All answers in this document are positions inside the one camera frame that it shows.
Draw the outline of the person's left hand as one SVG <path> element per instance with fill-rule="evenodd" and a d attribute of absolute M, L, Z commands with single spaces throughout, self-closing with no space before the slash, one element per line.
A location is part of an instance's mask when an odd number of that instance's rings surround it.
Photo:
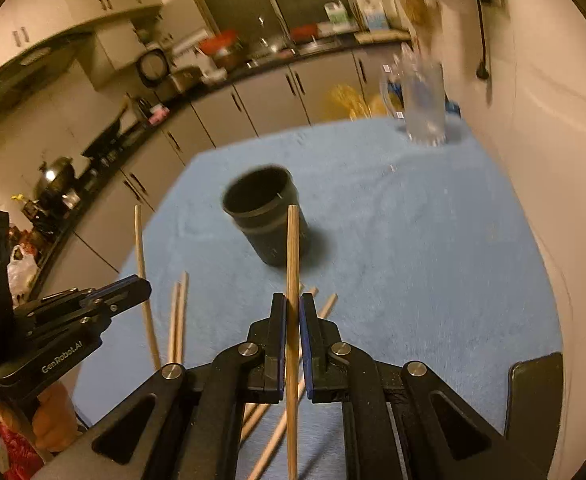
<path fill-rule="evenodd" d="M 38 452 L 60 453 L 79 436 L 72 401 L 63 382 L 54 382 L 38 396 L 39 408 L 24 419 L 0 401 L 0 422 L 32 444 Z"/>

